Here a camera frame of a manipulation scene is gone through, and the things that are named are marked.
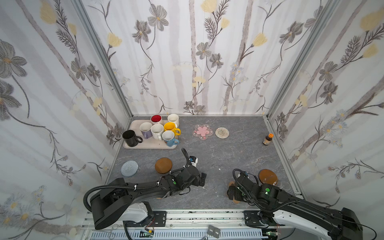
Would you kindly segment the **white mug centre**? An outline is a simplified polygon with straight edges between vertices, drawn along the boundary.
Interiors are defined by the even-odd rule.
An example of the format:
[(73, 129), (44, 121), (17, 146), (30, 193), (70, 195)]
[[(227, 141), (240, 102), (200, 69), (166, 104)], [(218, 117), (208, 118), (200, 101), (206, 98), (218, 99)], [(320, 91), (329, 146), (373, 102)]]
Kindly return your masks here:
[(151, 127), (151, 133), (155, 140), (162, 141), (162, 134), (164, 132), (164, 126), (162, 124), (154, 124)]

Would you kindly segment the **blue mug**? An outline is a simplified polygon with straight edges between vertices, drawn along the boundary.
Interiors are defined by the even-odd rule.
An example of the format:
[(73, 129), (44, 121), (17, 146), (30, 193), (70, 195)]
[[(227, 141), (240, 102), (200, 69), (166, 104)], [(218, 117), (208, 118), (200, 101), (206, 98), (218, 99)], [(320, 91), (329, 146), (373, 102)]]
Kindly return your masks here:
[(172, 131), (164, 131), (162, 133), (162, 138), (165, 141), (166, 145), (170, 148), (173, 146), (177, 146), (180, 143), (180, 141), (175, 138), (175, 133)]

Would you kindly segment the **dark brown glossy round coaster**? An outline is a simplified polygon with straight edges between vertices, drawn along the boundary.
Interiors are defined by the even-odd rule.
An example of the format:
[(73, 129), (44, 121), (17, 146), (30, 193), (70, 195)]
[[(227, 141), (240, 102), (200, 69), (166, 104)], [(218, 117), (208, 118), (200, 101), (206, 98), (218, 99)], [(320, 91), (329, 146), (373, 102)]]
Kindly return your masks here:
[(259, 180), (262, 184), (270, 184), (273, 186), (276, 186), (279, 181), (277, 175), (268, 169), (263, 169), (259, 172)]

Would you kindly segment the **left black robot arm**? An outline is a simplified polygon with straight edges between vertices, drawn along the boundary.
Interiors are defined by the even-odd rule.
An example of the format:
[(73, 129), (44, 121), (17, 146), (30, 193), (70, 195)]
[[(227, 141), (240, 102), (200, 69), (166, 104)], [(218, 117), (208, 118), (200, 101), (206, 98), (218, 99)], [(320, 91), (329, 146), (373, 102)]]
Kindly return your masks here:
[(144, 202), (148, 208), (149, 199), (182, 195), (182, 191), (191, 186), (203, 187), (207, 174), (200, 172), (192, 164), (191, 160), (196, 157), (189, 156), (184, 148), (182, 153), (186, 158), (186, 165), (160, 177), (156, 182), (128, 183), (124, 178), (118, 178), (108, 185), (88, 190), (83, 203), (93, 215), (95, 229), (102, 230), (113, 225), (131, 205)]

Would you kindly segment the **brown paw print coaster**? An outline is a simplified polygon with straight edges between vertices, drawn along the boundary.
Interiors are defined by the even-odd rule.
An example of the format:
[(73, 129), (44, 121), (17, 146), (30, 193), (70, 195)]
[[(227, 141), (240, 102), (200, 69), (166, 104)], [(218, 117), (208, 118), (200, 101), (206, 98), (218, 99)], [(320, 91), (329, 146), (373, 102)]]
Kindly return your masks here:
[(237, 187), (235, 186), (235, 182), (234, 181), (231, 181), (229, 183), (229, 188), (227, 190), (227, 196), (228, 198), (233, 201), (235, 204), (239, 204), (240, 201), (238, 200), (239, 198), (239, 191), (237, 189)]

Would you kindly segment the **white mug back right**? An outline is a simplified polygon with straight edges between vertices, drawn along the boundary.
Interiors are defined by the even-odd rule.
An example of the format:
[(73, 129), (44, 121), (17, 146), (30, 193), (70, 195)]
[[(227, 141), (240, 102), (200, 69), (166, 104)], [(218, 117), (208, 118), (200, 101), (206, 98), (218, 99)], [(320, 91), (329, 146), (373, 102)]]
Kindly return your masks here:
[(176, 128), (180, 127), (180, 117), (177, 114), (170, 114), (170, 115), (168, 115), (167, 120), (170, 123), (174, 123)]

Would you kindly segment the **white braided round coaster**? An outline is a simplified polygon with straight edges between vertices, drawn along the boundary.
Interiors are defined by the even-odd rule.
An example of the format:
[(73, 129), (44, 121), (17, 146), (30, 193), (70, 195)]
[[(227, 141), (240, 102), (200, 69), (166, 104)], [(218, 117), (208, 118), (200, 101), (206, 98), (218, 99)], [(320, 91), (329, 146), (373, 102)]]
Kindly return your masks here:
[(220, 127), (216, 129), (215, 134), (220, 139), (226, 139), (230, 135), (230, 132), (228, 129)]

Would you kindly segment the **beige plastic tray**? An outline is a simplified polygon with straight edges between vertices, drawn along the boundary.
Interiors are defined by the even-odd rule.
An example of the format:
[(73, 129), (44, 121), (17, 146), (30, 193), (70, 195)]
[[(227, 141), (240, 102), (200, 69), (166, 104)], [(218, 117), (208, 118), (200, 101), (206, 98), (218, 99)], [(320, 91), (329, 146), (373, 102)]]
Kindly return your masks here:
[(123, 147), (125, 149), (175, 149), (177, 146), (168, 147), (164, 140), (157, 141), (153, 137), (150, 139), (144, 139), (141, 131), (140, 131), (140, 125), (144, 122), (149, 122), (146, 120), (134, 120), (131, 122), (129, 130), (135, 131), (136, 135), (143, 138), (143, 142), (141, 144), (138, 144), (135, 147), (129, 147), (125, 142)]

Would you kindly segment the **small brown bottle orange cap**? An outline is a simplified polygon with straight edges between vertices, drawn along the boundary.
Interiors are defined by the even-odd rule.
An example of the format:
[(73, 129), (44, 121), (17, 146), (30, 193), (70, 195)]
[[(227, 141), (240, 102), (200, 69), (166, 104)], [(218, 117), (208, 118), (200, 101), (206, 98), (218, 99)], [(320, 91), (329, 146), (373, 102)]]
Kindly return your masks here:
[(263, 140), (263, 144), (264, 144), (265, 146), (268, 146), (268, 145), (272, 142), (273, 137), (274, 137), (273, 134), (268, 134), (268, 135), (265, 137), (265, 139)]

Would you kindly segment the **yellow mug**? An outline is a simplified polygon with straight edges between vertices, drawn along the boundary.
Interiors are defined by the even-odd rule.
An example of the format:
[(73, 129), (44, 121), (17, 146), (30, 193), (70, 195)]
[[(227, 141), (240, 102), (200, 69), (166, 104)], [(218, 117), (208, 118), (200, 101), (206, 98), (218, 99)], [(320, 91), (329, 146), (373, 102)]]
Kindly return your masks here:
[(181, 130), (176, 127), (175, 123), (168, 122), (164, 125), (165, 131), (172, 131), (176, 136), (181, 135)]

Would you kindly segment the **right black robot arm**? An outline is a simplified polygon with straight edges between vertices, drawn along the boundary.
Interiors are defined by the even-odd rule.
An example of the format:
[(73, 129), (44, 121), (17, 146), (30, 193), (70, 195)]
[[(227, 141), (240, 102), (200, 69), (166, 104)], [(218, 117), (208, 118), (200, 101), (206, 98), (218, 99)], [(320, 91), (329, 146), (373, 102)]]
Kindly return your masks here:
[(259, 184), (240, 169), (232, 171), (235, 183), (230, 200), (256, 206), (267, 225), (293, 227), (323, 240), (361, 240), (366, 225), (350, 209), (334, 210), (300, 199), (270, 184)]

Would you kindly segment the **brown round wooden coaster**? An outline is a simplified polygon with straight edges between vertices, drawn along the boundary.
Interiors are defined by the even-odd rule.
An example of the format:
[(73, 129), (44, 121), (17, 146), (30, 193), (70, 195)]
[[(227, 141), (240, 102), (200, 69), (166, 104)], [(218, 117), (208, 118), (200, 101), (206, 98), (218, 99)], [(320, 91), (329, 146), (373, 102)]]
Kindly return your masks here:
[(159, 174), (166, 174), (172, 170), (173, 163), (169, 158), (160, 158), (155, 163), (155, 170)]

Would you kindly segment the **lavender mug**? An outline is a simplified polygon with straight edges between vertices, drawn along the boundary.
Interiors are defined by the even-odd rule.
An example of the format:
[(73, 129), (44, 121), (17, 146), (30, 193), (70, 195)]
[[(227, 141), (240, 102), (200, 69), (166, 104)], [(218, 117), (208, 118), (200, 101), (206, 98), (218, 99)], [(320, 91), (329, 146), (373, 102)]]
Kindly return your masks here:
[(140, 131), (144, 137), (144, 139), (150, 139), (153, 137), (151, 128), (152, 128), (152, 123), (150, 122), (144, 122), (140, 125)]

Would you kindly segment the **pink cherry blossom coaster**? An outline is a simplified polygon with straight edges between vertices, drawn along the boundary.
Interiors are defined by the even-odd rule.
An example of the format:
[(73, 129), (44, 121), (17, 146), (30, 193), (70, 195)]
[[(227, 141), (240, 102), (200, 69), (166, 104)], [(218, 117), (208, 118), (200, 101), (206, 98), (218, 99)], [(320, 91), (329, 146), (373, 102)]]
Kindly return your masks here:
[(206, 140), (208, 137), (213, 135), (213, 130), (208, 124), (195, 125), (193, 136), (199, 137), (201, 140)]

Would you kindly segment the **black mug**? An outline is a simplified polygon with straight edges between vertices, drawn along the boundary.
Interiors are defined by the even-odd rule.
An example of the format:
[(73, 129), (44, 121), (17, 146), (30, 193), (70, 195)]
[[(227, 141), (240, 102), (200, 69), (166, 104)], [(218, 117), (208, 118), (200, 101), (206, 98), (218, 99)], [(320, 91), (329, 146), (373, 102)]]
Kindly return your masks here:
[(125, 143), (129, 147), (135, 147), (143, 142), (143, 138), (136, 135), (135, 131), (127, 130), (122, 134)]

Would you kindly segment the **grey blue round coaster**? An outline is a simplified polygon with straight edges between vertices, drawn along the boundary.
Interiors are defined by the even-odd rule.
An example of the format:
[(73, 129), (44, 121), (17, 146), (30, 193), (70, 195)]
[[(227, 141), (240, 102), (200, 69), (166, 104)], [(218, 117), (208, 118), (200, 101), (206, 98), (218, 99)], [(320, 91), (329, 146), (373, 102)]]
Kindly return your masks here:
[(121, 167), (121, 174), (124, 177), (132, 177), (139, 169), (139, 165), (136, 161), (127, 161)]

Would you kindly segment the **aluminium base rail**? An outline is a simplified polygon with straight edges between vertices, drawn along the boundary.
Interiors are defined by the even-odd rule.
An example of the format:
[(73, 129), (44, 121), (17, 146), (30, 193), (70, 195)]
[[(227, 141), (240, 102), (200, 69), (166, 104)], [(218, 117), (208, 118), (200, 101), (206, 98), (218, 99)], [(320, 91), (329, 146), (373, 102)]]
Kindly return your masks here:
[(286, 239), (294, 231), (329, 240), (328, 232), (286, 211), (275, 214), (275, 223), (262, 224), (258, 210), (160, 210), (134, 205), (110, 226), (96, 230), (87, 213), (81, 240), (272, 240)]

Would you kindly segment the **red interior white mug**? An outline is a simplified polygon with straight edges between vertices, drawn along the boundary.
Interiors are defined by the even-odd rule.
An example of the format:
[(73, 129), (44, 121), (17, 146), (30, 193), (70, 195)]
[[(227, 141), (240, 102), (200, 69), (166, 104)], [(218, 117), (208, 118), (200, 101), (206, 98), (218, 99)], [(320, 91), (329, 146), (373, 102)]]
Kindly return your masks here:
[(161, 115), (153, 115), (153, 116), (151, 116), (150, 120), (151, 120), (152, 125), (163, 124), (163, 118)]

